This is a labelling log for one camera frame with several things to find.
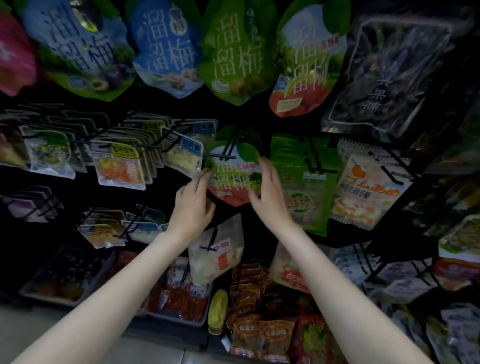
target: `tiled floor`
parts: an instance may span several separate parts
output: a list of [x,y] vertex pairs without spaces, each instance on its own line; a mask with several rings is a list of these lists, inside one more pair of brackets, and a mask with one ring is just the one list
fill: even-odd
[[[10,363],[52,327],[61,314],[46,308],[30,312],[0,305],[0,364]],[[210,355],[122,337],[105,364],[225,364]]]

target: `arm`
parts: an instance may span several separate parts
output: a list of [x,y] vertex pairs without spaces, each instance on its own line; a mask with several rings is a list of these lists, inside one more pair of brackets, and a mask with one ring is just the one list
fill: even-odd
[[300,267],[322,315],[350,364],[432,364],[383,312],[354,286],[290,216],[277,171],[261,158],[262,194],[253,209]]
[[14,363],[102,362],[160,275],[212,220],[215,205],[206,198],[210,177],[211,173],[204,171],[182,187],[176,195],[168,230],[30,345]]

